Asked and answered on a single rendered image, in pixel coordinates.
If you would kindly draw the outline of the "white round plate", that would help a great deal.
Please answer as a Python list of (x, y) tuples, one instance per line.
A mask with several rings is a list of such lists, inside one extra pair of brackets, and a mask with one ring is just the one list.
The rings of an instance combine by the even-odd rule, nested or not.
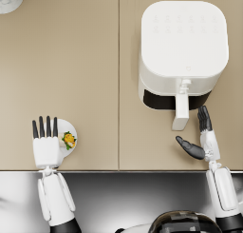
[(74, 150), (76, 146), (74, 146), (70, 150), (66, 149), (65, 143), (62, 141), (64, 133), (69, 131), (76, 138), (76, 144), (77, 144), (78, 141), (77, 132), (75, 127), (70, 122), (63, 119), (57, 120), (57, 127), (58, 127), (58, 139), (59, 139), (60, 149), (63, 152), (64, 156), (66, 157)]

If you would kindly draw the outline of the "white air fryer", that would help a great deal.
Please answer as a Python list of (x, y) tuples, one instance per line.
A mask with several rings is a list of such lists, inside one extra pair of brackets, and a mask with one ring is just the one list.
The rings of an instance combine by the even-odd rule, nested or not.
[(176, 108), (187, 93), (189, 109), (202, 106), (229, 60), (226, 19), (202, 1), (160, 1), (141, 18), (139, 96), (153, 109)]

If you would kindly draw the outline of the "dark round robot body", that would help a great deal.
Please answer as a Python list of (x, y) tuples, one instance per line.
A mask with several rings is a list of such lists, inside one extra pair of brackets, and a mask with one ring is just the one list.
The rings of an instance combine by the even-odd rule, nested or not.
[(119, 228), (115, 233), (222, 233), (219, 226), (204, 214), (188, 210), (160, 214), (152, 223)]

